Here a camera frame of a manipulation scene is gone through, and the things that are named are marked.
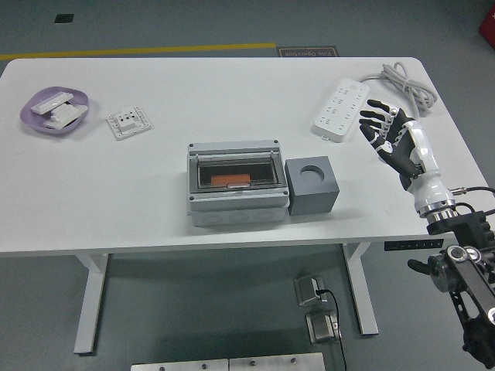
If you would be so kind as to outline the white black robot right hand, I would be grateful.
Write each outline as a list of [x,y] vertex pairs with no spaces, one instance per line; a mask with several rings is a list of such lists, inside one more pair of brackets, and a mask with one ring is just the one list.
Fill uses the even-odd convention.
[[381,161],[398,174],[406,192],[413,195],[421,218],[452,208],[452,192],[442,184],[441,171],[421,124],[403,109],[379,100],[367,101],[370,111],[360,112],[360,130]]

